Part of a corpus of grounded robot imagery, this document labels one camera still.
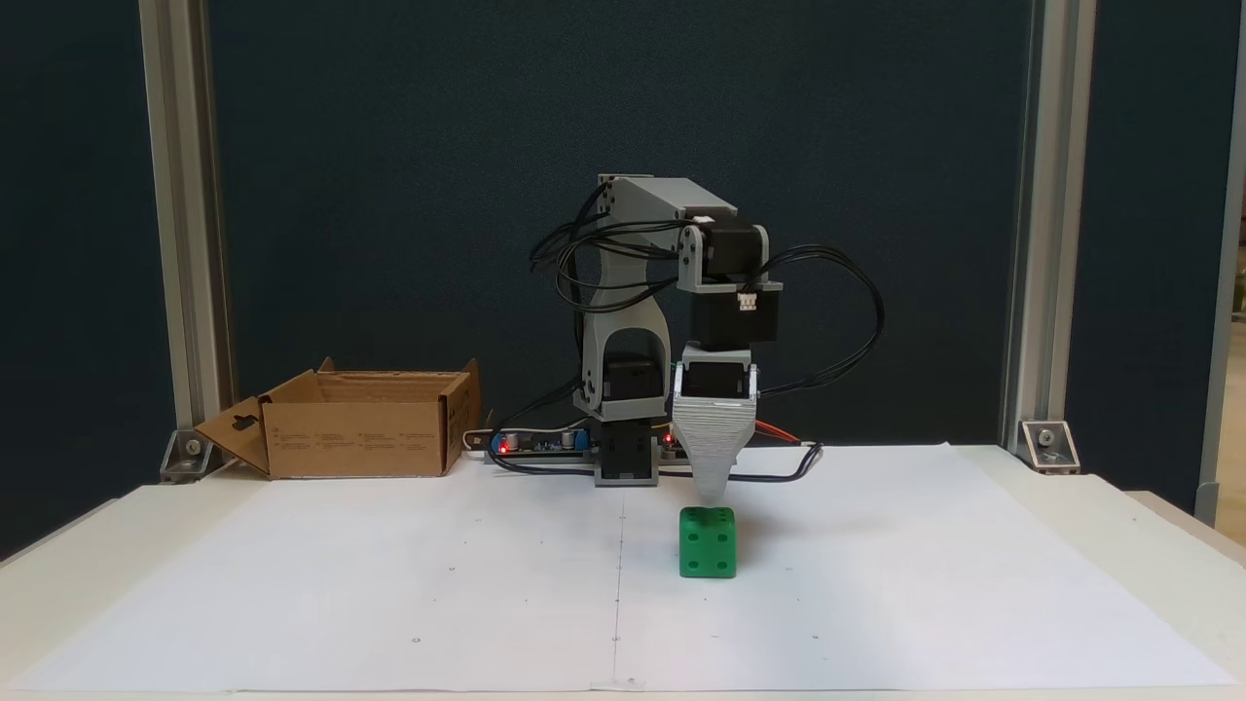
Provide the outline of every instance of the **box flap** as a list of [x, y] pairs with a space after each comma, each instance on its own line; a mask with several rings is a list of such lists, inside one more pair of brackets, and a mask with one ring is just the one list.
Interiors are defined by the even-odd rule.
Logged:
[[320, 392], [320, 383], [316, 382], [315, 374], [304, 371], [259, 396], [260, 405], [268, 402], [278, 405], [324, 402], [324, 393]]
[[239, 461], [268, 473], [259, 400], [250, 397], [194, 427], [199, 436], [224, 448]]
[[480, 426], [480, 365], [472, 359], [467, 367], [441, 391], [442, 452], [446, 471], [462, 454], [462, 436]]

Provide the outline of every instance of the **white paper sheet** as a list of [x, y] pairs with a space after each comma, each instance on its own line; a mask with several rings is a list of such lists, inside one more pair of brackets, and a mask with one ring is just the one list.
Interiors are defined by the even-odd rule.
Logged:
[[[741, 469], [796, 461], [746, 452]], [[471, 462], [442, 479], [274, 483], [12, 686], [1236, 682], [946, 447], [831, 449], [800, 483], [733, 483], [734, 580], [678, 576], [693, 503], [682, 479], [608, 491]]]
[[[790, 472], [773, 456], [740, 469]], [[667, 482], [625, 504], [616, 665], [635, 686], [1236, 684], [946, 446], [837, 449], [799, 483], [730, 484], [733, 580], [670, 576], [695, 492]]]
[[567, 691], [609, 679], [623, 493], [278, 482], [14, 686]]

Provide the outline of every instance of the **aluminum frame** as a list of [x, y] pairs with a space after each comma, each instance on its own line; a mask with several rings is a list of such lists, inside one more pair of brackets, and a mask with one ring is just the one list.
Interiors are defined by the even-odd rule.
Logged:
[[1229, 344], [1232, 336], [1234, 278], [1237, 271], [1237, 245], [1241, 237], [1242, 191], [1246, 188], [1246, 4], [1242, 4], [1237, 31], [1237, 85], [1234, 92], [1234, 121], [1229, 137], [1229, 169], [1225, 182], [1225, 220], [1220, 248], [1220, 280], [1211, 330], [1211, 361], [1207, 377], [1207, 410], [1202, 423], [1202, 459], [1194, 515], [1209, 527], [1216, 524], [1220, 483], [1216, 463], [1220, 458], [1220, 430], [1225, 411], [1225, 382], [1229, 375]]
[[238, 396], [206, 0], [140, 0], [177, 428]]

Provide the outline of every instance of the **black cable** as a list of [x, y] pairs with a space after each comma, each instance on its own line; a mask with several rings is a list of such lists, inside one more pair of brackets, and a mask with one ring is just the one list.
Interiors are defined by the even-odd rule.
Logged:
[[[746, 482], [754, 484], [782, 484], [786, 482], [796, 482], [797, 479], [809, 474], [810, 468], [817, 461], [817, 457], [822, 454], [822, 445], [815, 443], [809, 447], [805, 452], [805, 457], [800, 459], [800, 464], [796, 466], [796, 472], [787, 476], [756, 476], [756, 474], [740, 474], [734, 473], [728, 476], [729, 482]], [[690, 472], [678, 472], [678, 471], [658, 471], [659, 477], [693, 477]]]
[[878, 342], [878, 339], [882, 336], [882, 329], [886, 324], [886, 306], [882, 300], [882, 293], [878, 291], [878, 288], [877, 285], [873, 284], [873, 280], [871, 280], [870, 276], [865, 274], [865, 270], [862, 270], [855, 261], [852, 261], [851, 258], [849, 258], [844, 252], [831, 248], [830, 245], [812, 243], [812, 244], [795, 245], [792, 248], [789, 248], [787, 250], [784, 250], [771, 256], [761, 266], [759, 266], [758, 270], [754, 271], [745, 280], [740, 290], [755, 291], [763, 274], [778, 268], [779, 265], [785, 265], [789, 263], [799, 263], [804, 260], [826, 260], [830, 263], [835, 263], [836, 265], [847, 270], [852, 276], [855, 276], [866, 286], [866, 289], [870, 291], [870, 298], [873, 301], [873, 311], [875, 311], [873, 332], [870, 334], [870, 337], [860, 347], [854, 350], [854, 352], [842, 361], [839, 361], [832, 366], [822, 369], [821, 371], [817, 371], [816, 374], [807, 376], [802, 380], [763, 390], [760, 392], [761, 397], [775, 397], [779, 395], [797, 392], [801, 390], [816, 390], [819, 387], [826, 387], [827, 385], [842, 379], [849, 372], [851, 372], [852, 369], [855, 369], [866, 356], [870, 355], [871, 350], [873, 350], [873, 346]]
[[[573, 235], [571, 242], [563, 247], [558, 253], [558, 274], [554, 278], [554, 290], [558, 295], [563, 298], [573, 309], [579, 314], [604, 314], [609, 311], [618, 311], [627, 309], [628, 306], [639, 304], [644, 299], [653, 296], [658, 291], [670, 286], [678, 278], [667, 278], [653, 281], [643, 281], [627, 285], [598, 285], [593, 283], [587, 283], [581, 280], [576, 275], [574, 263], [576, 252], [581, 245], [629, 245], [632, 250], [637, 254], [629, 255], [633, 258], [642, 258], [649, 260], [669, 260], [673, 259], [672, 250], [665, 250], [658, 247], [648, 247], [643, 244], [632, 244], [627, 242], [612, 240], [613, 237], [624, 235], [628, 233], [652, 233], [658, 230], [667, 230], [672, 228], [678, 228], [687, 224], [684, 219], [667, 219], [667, 220], [644, 220], [644, 222], [616, 222], [613, 224], [607, 224], [598, 227], [591, 232], [583, 233], [581, 235]], [[633, 286], [644, 286], [643, 291], [619, 299], [618, 301], [611, 301], [607, 304], [584, 304], [579, 295], [579, 288], [588, 289], [627, 289]]]

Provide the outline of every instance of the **metal corner bracket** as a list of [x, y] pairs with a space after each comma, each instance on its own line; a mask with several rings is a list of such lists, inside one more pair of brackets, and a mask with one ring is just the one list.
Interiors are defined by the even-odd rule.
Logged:
[[223, 468], [228, 458], [212, 442], [191, 430], [177, 430], [168, 438], [159, 468], [161, 484], [197, 482]]
[[1082, 473], [1082, 461], [1065, 422], [1022, 422], [1018, 445], [1024, 448], [1020, 459], [1044, 476], [1075, 476]]

